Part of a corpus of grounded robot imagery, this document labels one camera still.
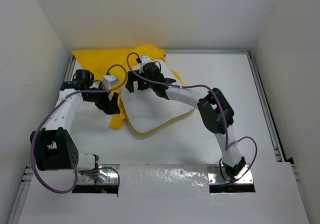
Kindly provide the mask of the yellow Pikachu pillowcase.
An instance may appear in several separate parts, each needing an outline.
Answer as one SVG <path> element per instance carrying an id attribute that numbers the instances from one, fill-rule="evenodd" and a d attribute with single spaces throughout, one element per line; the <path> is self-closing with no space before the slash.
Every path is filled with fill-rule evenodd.
<path id="1" fill-rule="evenodd" d="M 102 80 L 107 70 L 113 65 L 121 65 L 126 71 L 129 68 L 126 63 L 126 57 L 129 53 L 135 52 L 140 56 L 149 56 L 151 60 L 160 61 L 165 67 L 166 52 L 152 44 L 143 44 L 135 48 L 118 49 L 78 49 L 73 50 L 72 54 L 83 69 L 89 70 L 94 74 L 96 80 Z M 120 114 L 114 114 L 109 122 L 109 128 L 119 130 L 123 123 L 127 121 L 126 112 L 121 98 L 118 99 Z"/>

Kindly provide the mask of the white pillow with yellow edge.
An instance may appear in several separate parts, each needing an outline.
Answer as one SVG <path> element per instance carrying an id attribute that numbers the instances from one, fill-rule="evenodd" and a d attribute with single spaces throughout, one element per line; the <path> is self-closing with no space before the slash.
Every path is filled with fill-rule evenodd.
<path id="1" fill-rule="evenodd" d="M 133 83 L 133 92 L 122 88 L 120 98 L 128 125 L 138 136 L 151 135 L 195 110 L 179 101 L 158 97 L 152 89 L 138 90 L 136 81 Z"/>

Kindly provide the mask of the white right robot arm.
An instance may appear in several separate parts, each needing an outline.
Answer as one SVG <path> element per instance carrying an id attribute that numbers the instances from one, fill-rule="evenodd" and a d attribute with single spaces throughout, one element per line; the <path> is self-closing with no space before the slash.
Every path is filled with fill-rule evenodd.
<path id="1" fill-rule="evenodd" d="M 139 91 L 151 89 L 160 98 L 178 101 L 197 109 L 204 126 L 217 139 L 225 173 L 232 180 L 238 176 L 245 167 L 246 160 L 234 135 L 234 111 L 218 88 L 179 85 L 177 80 L 165 77 L 156 62 L 144 64 L 142 72 L 131 68 L 125 85 L 130 93 L 135 91 L 134 82 L 137 82 Z"/>

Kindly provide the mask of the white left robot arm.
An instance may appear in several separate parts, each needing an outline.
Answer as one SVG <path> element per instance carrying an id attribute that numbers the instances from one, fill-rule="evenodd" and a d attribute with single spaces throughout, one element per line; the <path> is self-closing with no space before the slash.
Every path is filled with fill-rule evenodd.
<path id="1" fill-rule="evenodd" d="M 119 114 L 118 94 L 110 96 L 109 90 L 119 83 L 119 78 L 106 74 L 96 87 L 94 74 L 78 69 L 71 80 L 62 83 L 56 110 L 50 115 L 39 133 L 32 133 L 33 158 L 40 171 L 77 170 L 89 171 L 97 168 L 98 157 L 80 153 L 70 130 L 76 112 L 82 102 L 89 102 L 107 115 Z"/>

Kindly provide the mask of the white front cover board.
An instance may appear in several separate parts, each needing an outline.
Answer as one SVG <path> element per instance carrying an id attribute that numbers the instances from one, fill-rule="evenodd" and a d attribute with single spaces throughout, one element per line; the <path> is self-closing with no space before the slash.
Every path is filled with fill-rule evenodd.
<path id="1" fill-rule="evenodd" d="M 289 163 L 259 163 L 252 187 L 209 184 L 205 165 L 120 166 L 118 194 L 55 194 L 33 180 L 21 224 L 306 224 Z"/>

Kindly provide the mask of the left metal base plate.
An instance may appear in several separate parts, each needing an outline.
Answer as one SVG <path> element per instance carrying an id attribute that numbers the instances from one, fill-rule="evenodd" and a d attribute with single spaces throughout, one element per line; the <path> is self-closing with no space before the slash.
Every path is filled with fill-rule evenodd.
<path id="1" fill-rule="evenodd" d="M 81 170 L 78 172 L 78 185 L 117 185 L 119 184 L 120 165 L 101 164 L 93 170 Z"/>

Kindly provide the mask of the metal base plate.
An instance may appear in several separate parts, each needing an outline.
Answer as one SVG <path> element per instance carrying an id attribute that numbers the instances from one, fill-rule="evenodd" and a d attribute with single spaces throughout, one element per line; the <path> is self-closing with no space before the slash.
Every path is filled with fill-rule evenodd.
<path id="1" fill-rule="evenodd" d="M 81 170 L 78 172 L 78 185 L 117 185 L 119 184 L 120 165 L 101 164 L 93 170 Z"/>
<path id="2" fill-rule="evenodd" d="M 246 164 L 244 168 L 235 176 L 235 180 L 232 180 L 227 176 L 223 164 L 211 164 L 207 165 L 207 178 L 210 185 L 222 185 L 222 184 L 236 184 L 236 185 L 253 185 L 254 179 L 250 165 Z"/>

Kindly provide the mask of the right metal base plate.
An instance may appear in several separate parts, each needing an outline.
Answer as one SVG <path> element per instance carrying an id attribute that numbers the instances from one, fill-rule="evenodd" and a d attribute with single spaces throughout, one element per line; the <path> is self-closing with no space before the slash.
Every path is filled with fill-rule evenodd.
<path id="1" fill-rule="evenodd" d="M 235 176 L 235 180 L 232 180 L 227 176 L 223 164 L 211 164 L 207 165 L 207 178 L 210 185 L 222 185 L 222 184 L 236 184 L 236 185 L 253 185 L 254 179 L 250 165 L 246 164 L 244 168 Z"/>

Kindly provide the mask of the aluminium table frame rail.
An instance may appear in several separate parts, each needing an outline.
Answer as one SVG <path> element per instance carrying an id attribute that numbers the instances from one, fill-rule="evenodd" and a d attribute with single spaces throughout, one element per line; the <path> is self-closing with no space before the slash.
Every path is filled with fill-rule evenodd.
<path id="1" fill-rule="evenodd" d="M 241 151 L 248 161 L 256 157 L 252 170 L 260 163 L 288 163 L 275 155 L 279 140 L 257 68 L 247 53 L 169 52 L 167 61 L 187 84 L 205 84 L 222 90 L 235 112 L 234 132 L 241 139 Z M 214 135 L 203 126 L 197 111 L 148 137 L 134 135 L 127 126 L 111 130 L 108 122 L 108 116 L 92 104 L 83 103 L 71 128 L 78 149 L 97 153 L 103 162 L 120 167 L 207 167 L 221 157 Z M 33 180 L 36 178 L 29 175 L 19 191 L 11 223 L 21 224 L 19 220 Z"/>

